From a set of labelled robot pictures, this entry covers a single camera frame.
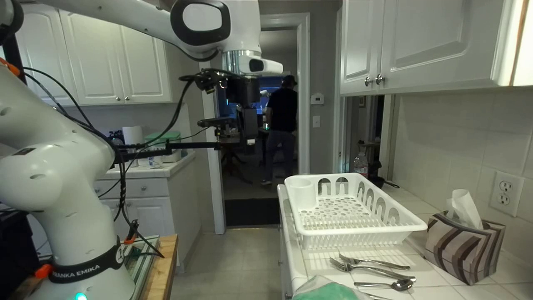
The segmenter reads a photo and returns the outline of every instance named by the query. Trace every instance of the silverware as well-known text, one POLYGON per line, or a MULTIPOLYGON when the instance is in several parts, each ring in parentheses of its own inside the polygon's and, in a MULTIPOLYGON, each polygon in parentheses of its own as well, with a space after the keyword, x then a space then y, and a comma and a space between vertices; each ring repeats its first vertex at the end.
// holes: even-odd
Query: silverware
POLYGON ((352 258, 352 256, 346 256, 346 254, 341 254, 337 253, 337 256, 344 261, 344 263, 349 263, 349 264, 359 264, 362 261, 367 261, 371 264, 377 264, 377 266, 384 266, 384 268, 397 268, 397 269, 409 269, 411 266, 407 264, 396 264, 396 263, 391 263, 391 261, 382 261, 382 259, 357 259, 357 258, 352 258))
POLYGON ((337 261, 337 259, 334 259, 334 258, 331 258, 331 256, 329 256, 329 261, 331 261, 332 266, 339 268, 341 271, 366 269, 366 271, 371 271, 371 273, 376 273, 376 274, 382 274, 382 276, 389 276, 389 278, 394 278, 394 279, 411 279, 411 281, 416 279, 416 276, 396 273, 396 271, 384 269, 384 268, 359 266, 359 264, 342 263, 342 261, 337 261))
POLYGON ((411 286, 414 284, 414 281, 407 279, 407 278, 402 278, 402 279, 394 279, 391 283, 386 283, 386 281, 352 281, 352 284, 356 286, 362 286, 362 284, 386 284, 392 289, 397 289, 397 291, 404 291, 404 289, 411 289, 411 286))

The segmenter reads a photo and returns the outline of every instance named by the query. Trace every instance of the doormat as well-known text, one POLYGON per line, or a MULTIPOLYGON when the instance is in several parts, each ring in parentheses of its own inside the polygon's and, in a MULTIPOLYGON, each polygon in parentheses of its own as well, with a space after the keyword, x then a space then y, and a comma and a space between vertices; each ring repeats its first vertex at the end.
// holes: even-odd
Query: doormat
POLYGON ((224 199, 226 226, 277 224, 277 198, 224 199))

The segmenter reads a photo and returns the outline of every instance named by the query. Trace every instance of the ceiling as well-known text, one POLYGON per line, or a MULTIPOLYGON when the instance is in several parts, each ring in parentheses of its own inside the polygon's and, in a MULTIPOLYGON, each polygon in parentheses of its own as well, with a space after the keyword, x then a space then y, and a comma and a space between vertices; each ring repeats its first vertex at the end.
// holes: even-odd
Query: ceiling
POLYGON ((296 51, 296 28, 262 29, 259 34, 262 53, 286 53, 296 51))

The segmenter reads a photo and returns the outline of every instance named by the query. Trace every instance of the spoon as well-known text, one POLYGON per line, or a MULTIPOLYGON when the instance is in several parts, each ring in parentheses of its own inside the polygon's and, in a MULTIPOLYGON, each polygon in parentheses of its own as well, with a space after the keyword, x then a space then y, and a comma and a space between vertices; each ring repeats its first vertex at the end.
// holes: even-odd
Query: spoon
POLYGON ((397 291, 404 291, 404 289, 409 289, 414 281, 412 279, 407 279, 407 278, 401 278, 401 279, 394 279, 391 283, 386 283, 386 281, 352 281, 352 284, 356 286, 361 286, 361 284, 386 284, 392 289, 397 289, 397 291))

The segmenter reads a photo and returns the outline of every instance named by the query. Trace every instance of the white robotic arm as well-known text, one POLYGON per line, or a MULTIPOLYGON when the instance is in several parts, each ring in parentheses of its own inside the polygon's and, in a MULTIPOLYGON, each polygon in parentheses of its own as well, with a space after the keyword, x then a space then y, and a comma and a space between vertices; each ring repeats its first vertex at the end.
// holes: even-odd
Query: white robotic arm
POLYGON ((281 73, 276 61, 259 58, 256 0, 39 0, 67 11, 119 23, 179 46, 189 56, 209 59, 221 51, 232 73, 281 73))
MULTIPOLYGON (((141 0, 41 1, 136 28, 189 56, 221 51, 222 68, 241 76, 281 73, 279 63, 259 58, 256 0, 176 0, 167 8, 141 0)), ((0 0, 0 43, 14 11, 13 0, 0 0)), ((54 279, 43 281, 31 298, 129 298, 134 286, 119 266, 111 213, 91 188, 111 164, 112 149, 41 103, 3 66, 0 143, 18 148, 0 159, 0 201, 33 213, 53 249, 54 279)))

